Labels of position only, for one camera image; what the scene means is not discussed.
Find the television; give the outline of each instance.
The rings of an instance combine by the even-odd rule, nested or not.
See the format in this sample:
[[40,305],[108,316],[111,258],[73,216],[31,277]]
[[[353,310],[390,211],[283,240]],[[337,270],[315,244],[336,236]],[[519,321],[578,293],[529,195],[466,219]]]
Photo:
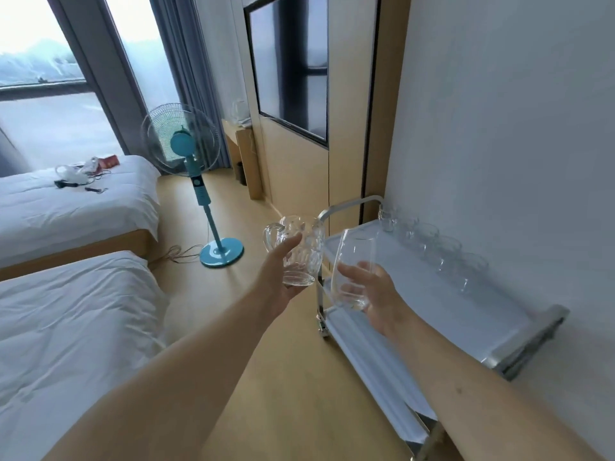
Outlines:
[[245,8],[261,115],[328,143],[328,0],[257,0]]

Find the electric fan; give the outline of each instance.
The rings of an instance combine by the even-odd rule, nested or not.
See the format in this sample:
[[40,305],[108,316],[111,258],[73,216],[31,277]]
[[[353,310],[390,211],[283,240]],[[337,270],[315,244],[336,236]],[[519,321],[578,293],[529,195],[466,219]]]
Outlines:
[[207,116],[196,108],[168,103],[150,111],[142,125],[143,139],[163,170],[188,173],[196,199],[205,210],[214,240],[201,250],[206,267],[226,267],[243,254],[241,241],[220,239],[211,215],[211,199],[203,182],[203,171],[213,168],[221,152],[220,134]]

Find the blue fan base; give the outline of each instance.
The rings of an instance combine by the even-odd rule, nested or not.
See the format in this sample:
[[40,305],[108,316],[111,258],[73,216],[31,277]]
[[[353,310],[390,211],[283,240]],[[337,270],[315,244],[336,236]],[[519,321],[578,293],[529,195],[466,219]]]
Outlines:
[[216,241],[212,241],[201,250],[201,263],[210,268],[226,267],[239,260],[243,255],[243,244],[235,238],[224,238],[220,241],[224,252],[218,250]]

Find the metal cart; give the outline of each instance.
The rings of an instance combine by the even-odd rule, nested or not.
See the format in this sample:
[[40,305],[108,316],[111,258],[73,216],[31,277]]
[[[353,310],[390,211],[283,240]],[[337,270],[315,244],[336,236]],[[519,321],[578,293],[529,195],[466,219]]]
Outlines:
[[[319,219],[325,221],[333,213],[369,201],[383,203],[380,196],[351,200],[329,207]],[[544,342],[553,338],[569,314],[564,306],[553,305],[529,315],[496,286],[486,288],[478,299],[468,297],[393,235],[382,232],[377,220],[359,227],[378,234],[376,260],[396,282],[404,300],[450,341],[507,380],[514,379]],[[325,241],[325,256],[332,263],[340,238],[338,234]],[[364,314],[335,305],[325,309],[324,296],[330,298],[331,285],[330,279],[323,279],[322,268],[318,280],[320,335],[335,339],[412,457],[426,460],[445,429],[388,341],[368,324]]]

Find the bed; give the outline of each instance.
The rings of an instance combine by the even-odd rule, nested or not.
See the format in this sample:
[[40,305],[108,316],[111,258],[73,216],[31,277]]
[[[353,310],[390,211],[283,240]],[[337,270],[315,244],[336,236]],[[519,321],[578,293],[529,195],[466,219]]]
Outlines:
[[90,187],[58,189],[53,168],[0,178],[0,281],[130,250],[145,257],[158,231],[160,175],[137,155]]
[[164,346],[168,301],[123,251],[0,283],[0,459],[41,459]]

